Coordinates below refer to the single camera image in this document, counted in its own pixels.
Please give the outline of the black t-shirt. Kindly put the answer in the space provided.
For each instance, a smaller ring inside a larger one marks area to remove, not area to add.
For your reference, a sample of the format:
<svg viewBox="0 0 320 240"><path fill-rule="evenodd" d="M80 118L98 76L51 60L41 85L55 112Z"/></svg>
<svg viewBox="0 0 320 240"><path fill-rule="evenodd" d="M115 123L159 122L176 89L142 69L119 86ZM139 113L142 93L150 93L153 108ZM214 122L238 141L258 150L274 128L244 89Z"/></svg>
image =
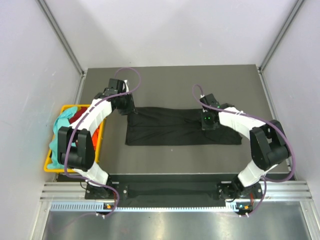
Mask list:
<svg viewBox="0 0 320 240"><path fill-rule="evenodd" d="M235 130L219 126L202 129L201 109L138 107L127 115L127 146L241 145Z"/></svg>

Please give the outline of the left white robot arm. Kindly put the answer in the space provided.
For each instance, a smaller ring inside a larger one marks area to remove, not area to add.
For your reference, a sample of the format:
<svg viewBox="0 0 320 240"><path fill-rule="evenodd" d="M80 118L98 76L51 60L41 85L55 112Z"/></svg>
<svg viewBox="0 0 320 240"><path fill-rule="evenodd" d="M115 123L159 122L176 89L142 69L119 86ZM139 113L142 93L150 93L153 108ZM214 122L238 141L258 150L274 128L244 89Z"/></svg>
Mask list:
<svg viewBox="0 0 320 240"><path fill-rule="evenodd" d="M108 183L109 174L96 162L92 136L101 123L115 110L120 115L135 113L136 108L128 81L111 78L103 92L99 92L84 113L69 126L57 132L57 161L66 170L80 174L102 198L109 198L114 191Z"/></svg>

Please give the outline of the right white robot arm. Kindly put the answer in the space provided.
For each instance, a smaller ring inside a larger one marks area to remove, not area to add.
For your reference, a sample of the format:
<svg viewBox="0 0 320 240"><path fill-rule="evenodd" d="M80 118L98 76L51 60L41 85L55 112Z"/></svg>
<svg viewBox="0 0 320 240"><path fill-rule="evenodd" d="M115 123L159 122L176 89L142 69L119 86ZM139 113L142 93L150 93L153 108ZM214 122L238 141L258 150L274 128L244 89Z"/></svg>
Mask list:
<svg viewBox="0 0 320 240"><path fill-rule="evenodd" d="M202 95L199 101L205 123L211 119L214 126L228 127L250 141L251 161L231 181L234 194L245 198L261 177L291 156L282 125L277 120L265 122L249 116L230 104L219 104L213 94Z"/></svg>

